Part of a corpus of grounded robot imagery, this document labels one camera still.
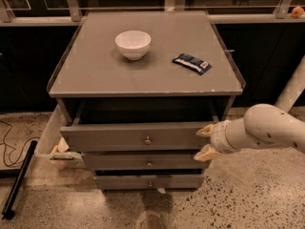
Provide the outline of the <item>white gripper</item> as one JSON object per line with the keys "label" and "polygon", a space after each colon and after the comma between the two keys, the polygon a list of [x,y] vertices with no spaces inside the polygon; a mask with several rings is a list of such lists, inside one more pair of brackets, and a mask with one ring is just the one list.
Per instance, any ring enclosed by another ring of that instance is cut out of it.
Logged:
{"label": "white gripper", "polygon": [[209,124],[199,129],[196,134],[211,136],[211,144],[206,144],[195,156],[197,161],[213,160],[221,154],[231,154],[241,150],[244,144],[245,126],[242,119],[225,120]]}

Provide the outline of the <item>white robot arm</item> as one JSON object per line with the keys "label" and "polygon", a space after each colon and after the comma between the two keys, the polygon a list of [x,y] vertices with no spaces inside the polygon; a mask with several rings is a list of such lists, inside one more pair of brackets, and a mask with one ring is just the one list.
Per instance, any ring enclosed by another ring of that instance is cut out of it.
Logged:
{"label": "white robot arm", "polygon": [[196,134],[208,137],[195,156],[207,161],[239,152],[241,149],[270,149],[284,145],[305,153],[305,123],[289,114],[305,89],[305,57],[296,67],[275,105],[256,104],[243,117],[209,124]]}

